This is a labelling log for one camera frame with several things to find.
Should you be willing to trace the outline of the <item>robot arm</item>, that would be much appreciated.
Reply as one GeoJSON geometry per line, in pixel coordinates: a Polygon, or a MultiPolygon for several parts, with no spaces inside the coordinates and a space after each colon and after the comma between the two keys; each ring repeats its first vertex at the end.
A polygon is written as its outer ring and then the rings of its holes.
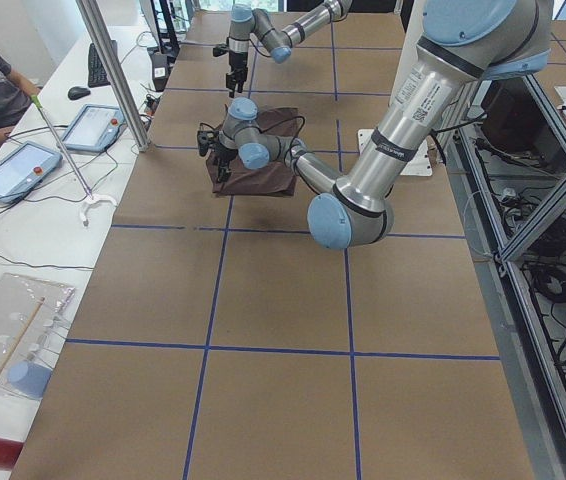
{"type": "Polygon", "coordinates": [[[275,63],[280,64],[290,57],[295,46],[323,26],[344,20],[351,4],[351,1],[322,1],[282,29],[274,26],[266,10],[242,3],[234,4],[226,40],[215,45],[212,53],[214,57],[229,57],[229,72],[225,76],[229,97],[234,98],[237,93],[242,93],[248,79],[248,52],[252,37],[265,48],[275,63]]]}
{"type": "Polygon", "coordinates": [[[426,2],[416,61],[354,167],[341,173],[297,136],[262,130],[257,106],[242,96],[242,87],[252,39],[280,63],[318,29],[343,20],[349,9],[346,1],[325,1],[277,28],[266,11],[234,5],[228,36],[213,51],[229,59],[231,104],[220,128],[197,135],[200,154],[215,155],[221,179],[229,177],[236,159],[250,170],[274,162],[286,165],[315,192],[307,213],[314,240],[337,250],[375,243],[390,231],[388,195],[395,181],[464,85],[521,77],[546,66],[553,5],[526,0],[426,2]]]}

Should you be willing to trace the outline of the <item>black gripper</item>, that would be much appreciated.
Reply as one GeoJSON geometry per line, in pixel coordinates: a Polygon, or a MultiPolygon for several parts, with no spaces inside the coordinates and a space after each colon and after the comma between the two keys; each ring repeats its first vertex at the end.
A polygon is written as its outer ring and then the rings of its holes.
{"type": "Polygon", "coordinates": [[[212,55],[221,57],[228,55],[229,72],[225,75],[225,85],[230,97],[243,93],[243,87],[248,76],[248,52],[235,52],[226,44],[213,47],[212,55]]]}
{"type": "Polygon", "coordinates": [[[225,183],[231,177],[231,162],[236,150],[225,146],[220,140],[220,131],[200,128],[197,131],[199,155],[206,157],[206,165],[217,169],[217,182],[225,183]]]}

